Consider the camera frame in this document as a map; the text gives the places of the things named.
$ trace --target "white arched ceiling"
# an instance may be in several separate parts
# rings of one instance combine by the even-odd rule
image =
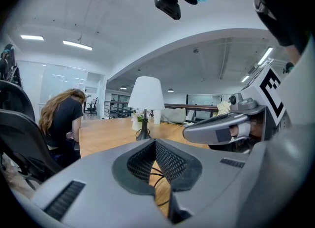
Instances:
[[[223,37],[270,37],[252,0],[207,0],[192,6],[180,0],[174,21],[154,0],[21,0],[5,29],[21,60],[75,65],[108,79],[160,54]],[[42,35],[28,41],[21,34]],[[63,40],[93,47],[86,51]]]

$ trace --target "lamp base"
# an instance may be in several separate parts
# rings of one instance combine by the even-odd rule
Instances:
[[[136,137],[136,140],[144,140],[144,139],[151,139],[149,133],[148,133],[148,119],[142,120],[142,129],[140,134]]]

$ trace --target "wooden table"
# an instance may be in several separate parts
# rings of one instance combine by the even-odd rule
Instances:
[[[169,139],[184,144],[206,148],[207,145],[191,143],[183,138],[183,127],[179,125],[161,123],[154,125],[152,120],[148,122],[150,136],[152,138]],[[100,151],[108,150],[135,142],[136,131],[132,130],[130,118],[83,121],[80,128],[80,153],[81,157],[91,155]],[[152,175],[150,185],[154,185],[160,176]],[[170,197],[170,185],[165,178],[160,180],[156,186],[156,203],[161,204]],[[168,204],[160,207],[162,213],[167,216]]]

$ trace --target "vent grille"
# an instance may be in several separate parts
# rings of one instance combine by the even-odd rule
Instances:
[[[45,212],[52,218],[59,221],[78,197],[84,186],[85,184],[81,182],[70,182],[69,185],[46,208]]]
[[[233,167],[239,167],[239,168],[243,168],[245,165],[245,162],[239,162],[239,161],[235,161],[235,160],[231,160],[231,159],[227,159],[227,158],[223,158],[220,163],[224,163],[226,165],[230,165]]]

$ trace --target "mesh panel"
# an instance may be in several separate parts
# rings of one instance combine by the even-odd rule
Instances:
[[[156,142],[156,161],[163,175],[171,182],[186,169],[186,161]]]
[[[149,183],[150,173],[155,161],[155,144],[147,146],[128,159],[127,168],[137,178]]]

